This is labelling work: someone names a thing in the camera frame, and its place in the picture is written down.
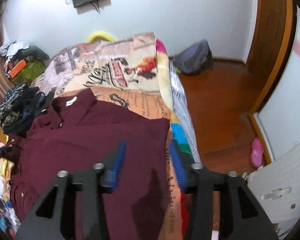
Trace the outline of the navy patterned folded garment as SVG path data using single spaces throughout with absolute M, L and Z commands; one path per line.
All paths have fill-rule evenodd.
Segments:
M 28 83 L 22 82 L 6 92 L 0 103 L 0 126 L 2 128 L 19 117 L 29 88 Z

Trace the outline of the yellow curved object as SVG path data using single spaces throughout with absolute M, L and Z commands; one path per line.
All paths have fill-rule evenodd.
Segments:
M 93 42 L 99 41 L 99 40 L 103 40 L 103 41 L 107 41 L 107 42 L 116 41 L 115 38 L 108 35 L 107 33 L 104 33 L 104 32 L 101 32 L 101 31 L 95 31 L 88 37 L 87 42 L 93 43 Z

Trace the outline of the green storage box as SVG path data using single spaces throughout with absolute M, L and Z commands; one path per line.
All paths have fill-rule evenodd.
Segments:
M 31 84 L 46 69 L 45 64 L 40 59 L 32 59 L 30 61 L 21 60 L 16 67 L 18 68 L 18 72 L 12 77 L 12 82 L 15 86 L 22 82 Z

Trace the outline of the pink slipper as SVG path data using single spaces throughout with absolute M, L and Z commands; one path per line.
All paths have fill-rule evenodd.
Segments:
M 251 145 L 250 161 L 254 168 L 262 166 L 264 149 L 260 139 L 255 138 Z

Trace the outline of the orange flat box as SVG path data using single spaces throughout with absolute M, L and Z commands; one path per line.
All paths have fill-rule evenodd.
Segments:
M 8 74 L 11 78 L 14 78 L 25 66 L 26 66 L 26 61 L 21 60 L 18 63 L 10 62 L 8 64 Z

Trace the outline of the dark grey cloth bundle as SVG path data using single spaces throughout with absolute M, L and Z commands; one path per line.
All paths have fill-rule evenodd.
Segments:
M 21 61 L 27 57 L 35 57 L 40 60 L 49 60 L 50 57 L 37 46 L 29 45 L 26 41 L 13 41 L 0 47 L 0 55 L 6 57 L 8 62 Z

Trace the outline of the white plastic drawer cabinet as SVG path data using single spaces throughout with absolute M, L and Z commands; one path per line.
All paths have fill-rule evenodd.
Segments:
M 271 152 L 270 164 L 242 177 L 279 239 L 285 239 L 300 219 L 300 141 L 283 151 Z

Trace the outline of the brown wooden door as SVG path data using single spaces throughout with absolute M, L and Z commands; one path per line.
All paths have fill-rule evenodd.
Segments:
M 293 0 L 257 0 L 254 36 L 246 66 L 260 93 L 249 114 L 259 112 L 285 70 L 296 32 Z

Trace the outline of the dark navy folded garment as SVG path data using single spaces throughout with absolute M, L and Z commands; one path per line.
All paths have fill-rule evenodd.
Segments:
M 40 116 L 46 103 L 46 95 L 38 87 L 29 87 L 16 98 L 12 111 L 17 115 L 14 120 L 2 127 L 4 134 L 25 138 L 34 119 Z

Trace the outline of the black folded garment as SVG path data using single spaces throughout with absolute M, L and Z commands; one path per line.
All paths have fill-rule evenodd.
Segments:
M 54 91 L 50 91 L 47 94 L 47 96 L 45 97 L 44 103 L 42 104 L 42 106 L 39 109 L 39 112 L 38 112 L 39 116 L 44 115 L 44 114 L 47 113 L 47 111 L 48 111 L 48 109 L 49 109 L 49 107 L 51 105 L 51 102 L 54 99 L 54 96 L 55 96 L 55 92 Z

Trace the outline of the newspaper print bed blanket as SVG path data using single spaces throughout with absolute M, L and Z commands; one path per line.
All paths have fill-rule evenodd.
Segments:
M 181 193 L 167 153 L 172 123 L 159 90 L 155 39 L 145 33 L 65 48 L 52 58 L 39 87 L 44 93 L 54 91 L 57 98 L 89 89 L 98 101 L 125 107 L 147 119 L 169 120 L 165 152 L 169 200 L 157 239 L 181 239 Z

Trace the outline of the maroon button-up shirt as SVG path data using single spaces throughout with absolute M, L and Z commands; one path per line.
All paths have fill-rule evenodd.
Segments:
M 125 140 L 118 187 L 104 196 L 110 237 L 157 239 L 169 200 L 165 159 L 169 128 L 165 118 L 147 119 L 98 101 L 89 89 L 56 98 L 45 115 L 34 119 L 26 137 L 9 136 L 16 159 L 10 197 L 18 219 L 24 220 L 58 171 L 85 171 Z

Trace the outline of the purple grey backpack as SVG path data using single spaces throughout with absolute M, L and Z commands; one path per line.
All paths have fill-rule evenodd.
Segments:
M 213 70 L 213 56 L 206 39 L 203 39 L 172 58 L 174 66 L 185 75 Z

